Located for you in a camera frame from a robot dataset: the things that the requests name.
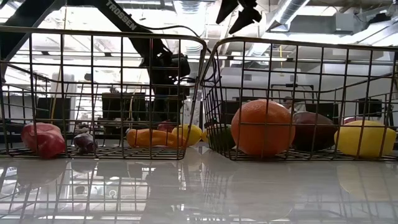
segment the ceiling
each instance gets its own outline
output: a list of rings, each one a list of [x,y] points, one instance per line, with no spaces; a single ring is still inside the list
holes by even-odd
[[[0,23],[5,22],[8,17],[12,16],[15,9],[21,5],[21,0],[10,1],[0,11]],[[130,1],[130,0],[118,0],[116,1],[122,5],[124,10],[131,14],[132,18],[145,26],[149,27],[164,27],[171,25],[185,25],[195,32],[200,34],[200,37],[208,43],[208,48],[212,49],[217,41],[232,35],[228,34],[229,28],[234,24],[238,10],[235,10],[229,17],[227,17],[221,24],[216,24],[216,17],[220,8],[220,0],[209,0],[199,3],[199,10],[195,15],[184,14],[182,8],[179,7],[180,1],[164,1],[165,6],[160,6],[160,1]],[[260,11],[263,17],[266,17],[267,13],[276,9],[278,0],[260,0],[257,1],[257,10]],[[362,10],[362,12],[370,11],[380,7],[391,7],[391,1],[335,1],[335,0],[324,0],[324,1],[310,1],[307,6],[302,8],[298,14],[301,16],[332,16],[337,11],[344,11],[345,13],[352,13],[355,10]],[[263,21],[260,23],[251,24],[235,33],[236,36],[245,37],[264,37],[262,26]],[[39,25],[40,28],[48,29],[73,29],[73,30],[103,30],[103,31],[118,31],[115,25],[113,25],[102,13],[93,7],[63,7],[59,11],[51,13],[47,18]],[[155,33],[165,34],[184,34],[192,35],[189,30],[186,29],[169,29],[169,30],[155,30]],[[268,34],[267,38],[270,39],[287,39],[287,40],[298,40],[298,41],[310,41],[310,42],[326,42],[329,44],[337,44],[346,40],[345,35],[342,34]],[[395,31],[392,35],[383,37],[386,45],[398,44],[395,35]],[[34,56],[33,59],[38,63],[59,63],[60,61],[60,41],[57,35],[47,34],[35,34],[32,38]],[[176,40],[165,40],[164,42],[167,47],[173,51],[178,52],[178,41]],[[136,50],[131,45],[128,39],[124,39],[125,54],[129,54],[125,57],[125,65],[138,66],[141,62],[141,58],[136,54]],[[121,51],[121,39],[118,37],[95,37],[94,40],[96,57],[96,65],[119,65],[120,58],[117,53]],[[191,42],[182,42],[181,44],[183,53],[188,55],[190,59],[190,65],[192,69],[191,76],[197,75],[198,73],[198,60],[196,51],[197,46]],[[246,50],[250,49],[252,44],[246,45]],[[17,55],[12,59],[13,62],[29,62],[27,50],[29,45],[25,43]],[[296,53],[295,46],[280,45],[274,46],[272,49],[273,57],[289,58],[294,57]],[[85,36],[65,36],[65,51],[71,52],[69,55],[65,54],[65,60],[69,64],[73,65],[90,65],[90,39]],[[242,55],[243,45],[242,43],[226,44],[219,48],[220,55]],[[266,48],[264,55],[271,53],[271,48]],[[344,55],[333,54],[330,51],[328,54],[330,58],[344,58]],[[307,58],[320,58],[319,49],[310,47],[300,48],[300,56]],[[274,66],[282,66],[282,63],[277,63]],[[19,65],[24,69],[29,69],[28,65]],[[34,70],[42,73],[48,77],[59,71],[58,66],[45,66],[35,65]],[[149,82],[149,77],[145,70],[139,69],[128,69],[125,68],[126,73],[131,74],[124,76],[124,82]],[[90,67],[65,67],[65,73],[74,74],[76,80],[84,80],[84,75],[91,72]],[[118,68],[95,68],[95,79],[97,82],[118,82],[120,69]],[[6,79],[9,83],[29,83],[26,79],[26,74],[14,69],[9,68],[6,73]]]

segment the metal wire basket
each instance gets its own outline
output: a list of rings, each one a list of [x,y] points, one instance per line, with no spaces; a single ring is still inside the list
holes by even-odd
[[[182,145],[177,147],[130,147],[126,142],[126,131],[128,129],[156,129],[160,123],[167,120],[170,126],[181,124],[192,124],[193,112],[199,86],[198,78],[192,84],[183,85],[181,82],[175,85],[159,85],[151,82],[127,82],[126,77],[132,75],[128,71],[147,70],[151,77],[155,70],[175,70],[180,75],[181,56],[178,56],[176,67],[156,67],[149,63],[148,67],[129,66],[127,59],[137,54],[123,52],[124,39],[141,38],[164,39],[173,42],[174,49],[181,55],[181,41],[193,41],[202,46],[201,55],[198,56],[199,67],[191,73],[201,73],[206,52],[205,41],[188,35],[168,34],[133,34],[128,32],[94,32],[80,30],[52,30],[35,29],[24,27],[0,26],[2,32],[20,32],[29,35],[26,45],[29,50],[26,53],[27,59],[23,61],[1,61],[1,65],[7,65],[9,70],[23,73],[28,84],[21,85],[13,83],[2,83],[0,86],[2,131],[0,136],[3,144],[0,146],[0,156],[12,157],[37,157],[21,141],[22,128],[29,123],[34,124],[35,139],[37,141],[36,124],[51,123],[58,126],[65,140],[65,152],[59,157],[69,158],[114,158],[114,159],[182,159],[185,150]],[[51,35],[59,38],[60,43],[66,41],[66,37],[80,35],[91,41],[89,52],[82,52],[91,57],[90,64],[74,65],[67,62],[72,57],[70,52],[60,46],[56,52],[55,63],[41,63],[33,61],[33,42],[35,37],[40,35]],[[96,37],[113,37],[121,43],[121,52],[112,55],[116,64],[103,65],[98,63],[98,52],[95,52]],[[58,67],[59,72],[53,77],[45,76],[34,72],[37,66]],[[88,68],[90,73],[85,75],[85,80],[75,80],[64,70],[66,68]],[[112,82],[95,81],[97,68],[120,69],[120,76],[114,76]],[[162,89],[162,94],[155,94],[154,89]],[[192,97],[190,111],[184,108],[184,99]],[[156,107],[155,102],[162,101],[164,107]],[[73,138],[80,133],[88,133],[93,137],[97,147],[92,153],[82,154],[73,143]]]
[[[212,150],[232,160],[262,158],[283,161],[396,161],[398,159],[396,151],[383,153],[387,129],[391,132],[391,130],[396,131],[397,127],[394,125],[394,120],[397,120],[394,105],[398,103],[396,66],[398,49],[245,37],[223,39],[216,43],[214,49],[223,49],[223,45],[233,45],[233,49],[241,48],[237,51],[247,54],[256,48],[264,50],[262,56],[258,57],[218,55],[218,51],[212,51],[201,77],[209,136],[217,134],[217,138],[210,142]],[[216,65],[212,63],[213,58],[218,60]],[[308,146],[299,149],[294,139],[290,146],[289,143],[286,144],[284,152],[270,158],[264,155],[267,151],[267,145],[264,143],[265,146],[260,149],[259,155],[250,156],[239,148],[239,138],[242,133],[236,134],[238,137],[234,138],[239,147],[226,146],[223,142],[228,142],[230,139],[225,135],[219,135],[219,131],[223,132],[227,125],[215,124],[231,124],[234,115],[241,112],[243,104],[258,99],[271,100],[284,105],[290,111],[290,121],[283,124],[271,123],[265,118],[261,123],[245,123],[238,116],[238,127],[235,127],[237,130],[243,125],[252,125],[263,126],[266,132],[267,127],[285,125],[289,127],[289,133],[295,128],[297,136],[298,128],[301,127],[302,130],[306,127],[307,130],[311,130],[308,136],[305,136],[309,137]],[[295,114],[297,111],[311,112],[315,120],[309,123],[296,123],[294,117],[298,116]],[[329,118],[331,124],[319,123],[321,116]],[[362,122],[360,125],[345,124],[350,120]],[[372,141],[371,138],[374,138],[374,135],[364,134],[368,132],[367,128],[371,129],[368,120],[379,122],[377,128],[382,131],[381,146],[371,149],[377,151],[377,156],[363,156],[361,151],[366,144],[364,142]],[[317,138],[320,138],[317,130],[326,126],[336,130],[330,136],[333,145],[317,149],[315,143]],[[359,128],[356,129],[359,133],[356,135],[359,138],[358,148],[355,146],[349,149],[355,151],[351,154],[338,150],[339,139],[342,138],[341,130],[347,127]]]

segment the red pepper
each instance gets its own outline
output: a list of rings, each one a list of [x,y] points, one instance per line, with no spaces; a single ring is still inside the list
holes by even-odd
[[[36,123],[37,144],[33,123],[22,130],[21,138],[25,145],[42,159],[51,159],[65,152],[65,140],[61,130],[52,124]]]

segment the person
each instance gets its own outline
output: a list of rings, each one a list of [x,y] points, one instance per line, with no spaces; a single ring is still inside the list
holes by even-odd
[[[293,99],[290,96],[286,96],[284,98],[284,103],[283,106],[288,109],[289,111],[292,111],[292,105],[293,105]],[[302,102],[298,102],[297,100],[294,101],[294,108],[293,108],[294,113],[297,113],[299,111],[305,111],[305,105]]]

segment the wire basket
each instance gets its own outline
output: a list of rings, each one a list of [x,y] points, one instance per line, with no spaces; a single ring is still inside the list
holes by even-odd
[[[175,83],[159,84],[144,81],[128,81],[129,76],[141,74],[143,70],[151,77],[156,71],[173,71],[177,77],[181,72],[182,54],[179,49],[182,41],[197,42],[202,46],[201,55],[198,56],[199,67],[193,73],[201,73],[205,58],[206,43],[196,37],[187,35],[168,34],[133,34],[128,32],[94,32],[80,30],[51,30],[23,27],[0,26],[2,32],[20,32],[29,35],[25,43],[25,60],[2,60],[1,65],[7,65],[11,72],[25,75],[26,84],[3,83],[1,93],[2,135],[0,136],[0,156],[12,157],[37,157],[21,141],[21,132],[25,125],[34,125],[34,139],[37,142],[37,123],[50,123],[60,128],[65,151],[59,157],[67,158],[109,158],[109,159],[182,159],[185,148],[177,143],[177,147],[161,147],[152,145],[153,129],[159,124],[166,124],[168,128],[188,124],[188,129],[177,128],[178,136],[187,133],[189,136],[192,124],[193,111],[199,86],[198,78],[191,84],[183,85],[180,79]],[[58,38],[61,46],[59,51],[52,53],[54,63],[42,63],[33,59],[35,54],[33,45],[35,37],[50,35]],[[89,64],[70,64],[68,60],[77,57],[63,47],[68,39],[73,36],[85,37],[91,42],[89,52],[80,52],[89,56]],[[99,53],[95,50],[96,37],[109,37],[118,41],[120,53]],[[129,60],[138,54],[124,52],[124,41],[131,38],[164,39],[175,43],[174,50],[178,52],[177,66],[160,67],[149,62],[149,66],[130,66]],[[37,67],[56,67],[59,72],[53,77],[35,72]],[[76,80],[67,72],[73,69],[88,70],[85,80]],[[117,69],[120,75],[114,75],[111,81],[96,81],[101,74],[95,74],[99,69]],[[184,108],[186,97],[192,97],[192,105],[187,113]],[[126,141],[128,129],[149,129],[149,146],[131,147]],[[92,135],[93,142],[97,144],[89,153],[82,153],[73,138],[81,133]],[[166,142],[171,135],[166,135]]]
[[[392,151],[396,144],[391,144],[391,135],[397,129],[394,120],[397,122],[398,119],[394,109],[398,103],[398,49],[245,37],[223,39],[216,43],[214,49],[222,50],[224,45],[232,45],[233,49],[246,52],[246,55],[219,55],[214,50],[203,71],[201,85],[208,133],[210,137],[213,134],[217,136],[210,139],[212,150],[231,160],[398,159],[397,151]],[[212,63],[213,58],[218,60],[216,65]],[[266,109],[263,108],[265,116],[243,121],[242,106],[254,100],[267,100],[263,101],[266,102]],[[271,101],[289,110],[286,122],[267,122]],[[228,133],[228,124],[234,119],[237,122],[235,127],[232,125],[232,136],[220,134]],[[282,127],[286,140],[282,150],[279,148],[275,156],[269,156],[267,150],[274,150],[270,142],[278,141],[282,136],[282,132],[279,134],[273,127]],[[329,131],[326,136],[326,132],[322,133],[326,128],[334,131]],[[268,136],[276,137],[267,137],[268,131],[273,131]],[[232,137],[234,145],[239,147],[225,144]],[[318,143],[325,139],[328,145],[319,146]],[[239,141],[246,142],[246,150]],[[381,143],[377,149],[367,143],[376,141]],[[252,151],[254,146],[261,147],[255,153],[246,153],[250,145]]]

